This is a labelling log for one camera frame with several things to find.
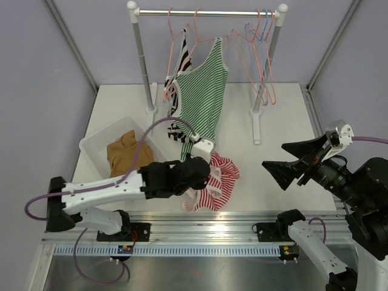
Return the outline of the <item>red white striped tank top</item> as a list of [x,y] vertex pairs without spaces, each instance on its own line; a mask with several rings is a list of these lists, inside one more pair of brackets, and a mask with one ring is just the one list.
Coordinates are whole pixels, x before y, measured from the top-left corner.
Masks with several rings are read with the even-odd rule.
[[204,189],[189,189],[186,194],[189,200],[182,207],[186,212],[197,212],[200,209],[219,211],[229,201],[239,170],[231,159],[214,152],[210,160],[210,176]]

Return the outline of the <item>tan brown tank top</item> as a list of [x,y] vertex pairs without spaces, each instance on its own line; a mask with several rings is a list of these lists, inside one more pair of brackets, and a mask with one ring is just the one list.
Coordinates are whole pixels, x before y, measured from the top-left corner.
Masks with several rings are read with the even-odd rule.
[[[136,133],[131,130],[107,146],[107,160],[110,165],[111,178],[124,175],[129,171],[138,144]],[[154,161],[153,151],[144,141],[133,169],[138,170]]]

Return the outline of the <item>green white striped tank top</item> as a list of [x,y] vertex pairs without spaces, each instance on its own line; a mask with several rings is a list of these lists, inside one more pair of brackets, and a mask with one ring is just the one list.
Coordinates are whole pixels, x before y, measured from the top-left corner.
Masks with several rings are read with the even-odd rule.
[[175,116],[182,120],[175,124],[188,138],[195,132],[215,140],[229,74],[222,47],[223,39],[215,38],[205,61],[191,71],[178,72],[173,82],[179,99]]

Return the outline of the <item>pink wire hanger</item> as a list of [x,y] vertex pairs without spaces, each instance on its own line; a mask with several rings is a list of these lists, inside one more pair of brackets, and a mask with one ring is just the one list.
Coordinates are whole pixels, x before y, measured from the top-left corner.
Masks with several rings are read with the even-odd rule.
[[267,61],[265,65],[265,69],[267,72],[267,89],[268,93],[270,95],[269,97],[269,104],[275,105],[276,104],[276,92],[273,86],[273,76],[272,76],[272,56],[270,56],[270,46],[268,45],[268,38],[270,35],[270,32],[272,31],[272,24],[274,23],[274,17],[272,15],[269,15],[271,13],[271,10],[267,10],[267,15],[269,17],[269,24],[267,26],[267,37],[266,37],[266,49],[267,49]]

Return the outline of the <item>light blue wire hanger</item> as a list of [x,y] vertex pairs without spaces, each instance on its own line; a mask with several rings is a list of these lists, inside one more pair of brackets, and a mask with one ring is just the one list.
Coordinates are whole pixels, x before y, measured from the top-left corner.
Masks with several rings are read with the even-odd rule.
[[259,97],[260,104],[263,106],[269,103],[269,93],[267,89],[267,72],[265,69],[267,61],[266,37],[269,17],[266,14],[264,28],[260,28],[260,24],[254,27],[251,23],[244,26],[244,36],[247,38],[249,57],[252,65],[252,81],[254,89],[257,91],[256,96]]

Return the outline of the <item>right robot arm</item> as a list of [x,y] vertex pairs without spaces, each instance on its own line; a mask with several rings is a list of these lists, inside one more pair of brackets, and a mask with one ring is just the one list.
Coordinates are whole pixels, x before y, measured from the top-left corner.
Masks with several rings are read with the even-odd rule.
[[296,161],[263,161],[283,189],[314,181],[350,207],[345,217],[358,254],[358,268],[343,263],[311,230],[297,209],[278,214],[272,231],[300,246],[326,281],[326,290],[387,290],[387,160],[374,157],[355,172],[334,161],[333,150],[350,144],[340,135],[285,143]]

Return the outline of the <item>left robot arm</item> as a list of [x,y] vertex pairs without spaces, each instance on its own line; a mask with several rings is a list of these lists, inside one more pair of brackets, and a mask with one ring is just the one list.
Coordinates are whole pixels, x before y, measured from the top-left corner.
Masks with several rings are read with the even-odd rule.
[[152,162],[128,175],[86,184],[54,177],[49,185],[46,230],[55,233],[83,227],[97,231],[98,241],[133,241],[136,232],[130,215],[123,210],[100,209],[101,205],[181,196],[187,190],[205,188],[209,176],[209,162],[197,156],[185,161]]

